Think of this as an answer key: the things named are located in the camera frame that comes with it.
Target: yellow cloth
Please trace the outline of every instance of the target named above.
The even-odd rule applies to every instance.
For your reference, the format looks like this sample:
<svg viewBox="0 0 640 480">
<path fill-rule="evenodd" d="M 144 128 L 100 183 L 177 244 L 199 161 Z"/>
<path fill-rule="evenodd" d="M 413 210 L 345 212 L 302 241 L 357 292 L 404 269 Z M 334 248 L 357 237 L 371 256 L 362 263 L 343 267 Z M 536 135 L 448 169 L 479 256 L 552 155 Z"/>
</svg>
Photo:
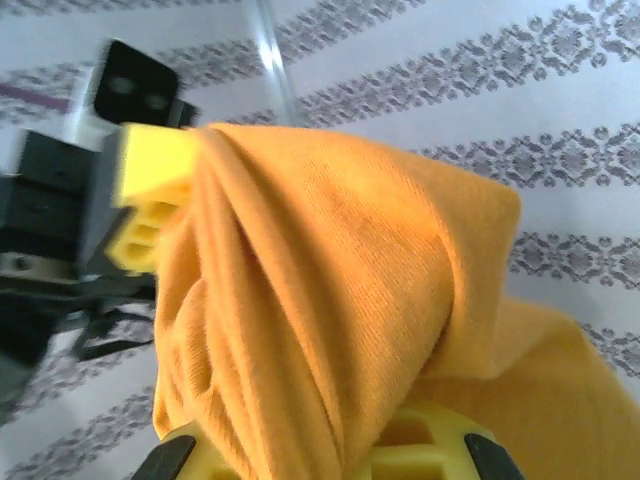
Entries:
<svg viewBox="0 0 640 480">
<path fill-rule="evenodd" d="M 508 188 L 347 135 L 193 130 L 158 249 L 154 424 L 243 478 L 348 478 L 402 400 L 492 429 L 528 479 L 635 479 L 640 412 L 580 328 L 502 297 Z"/>
</svg>

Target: orange cloth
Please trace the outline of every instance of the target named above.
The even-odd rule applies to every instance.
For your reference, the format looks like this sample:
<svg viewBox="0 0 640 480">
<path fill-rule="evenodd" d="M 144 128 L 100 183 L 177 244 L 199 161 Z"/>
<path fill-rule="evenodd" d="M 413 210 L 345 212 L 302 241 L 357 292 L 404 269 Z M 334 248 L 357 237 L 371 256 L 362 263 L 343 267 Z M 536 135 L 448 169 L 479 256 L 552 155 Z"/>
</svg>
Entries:
<svg viewBox="0 0 640 480">
<path fill-rule="evenodd" d="M 197 420 L 243 478 L 348 478 L 412 390 L 528 479 L 638 477 L 640 412 L 580 328 L 502 297 L 513 191 L 337 133 L 192 134 L 157 258 L 160 436 Z"/>
</svg>

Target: fabric fold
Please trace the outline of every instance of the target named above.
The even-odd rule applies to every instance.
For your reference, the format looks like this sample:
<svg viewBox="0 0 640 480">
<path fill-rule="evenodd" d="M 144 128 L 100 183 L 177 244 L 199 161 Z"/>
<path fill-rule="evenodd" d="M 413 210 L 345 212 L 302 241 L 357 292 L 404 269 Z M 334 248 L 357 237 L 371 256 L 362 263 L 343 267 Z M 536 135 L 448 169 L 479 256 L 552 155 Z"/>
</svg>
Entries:
<svg viewBox="0 0 640 480">
<path fill-rule="evenodd" d="M 508 398 L 522 385 L 514 372 L 535 372 L 517 393 L 547 398 L 555 377 L 535 362 L 549 367 L 538 357 L 559 338 L 575 355 L 558 368 L 584 383 L 557 391 L 580 403 L 607 384 L 612 404 L 599 408 L 625 418 L 614 437 L 640 436 L 637 408 L 573 322 L 502 299 L 513 191 L 338 133 L 216 124 L 191 134 L 192 202 L 157 252 L 160 436 L 197 420 L 243 478 L 348 478 L 408 394 L 503 432 L 471 408 L 486 393 L 478 385 Z M 485 408 L 516 415 L 494 396 Z M 603 413 L 586 401 L 585 415 Z M 567 406 L 545 403 L 533 417 Z M 589 421 L 583 435 L 614 428 Z M 506 437 L 531 478 L 577 478 L 541 476 L 560 457 L 537 465 Z"/>
</svg>

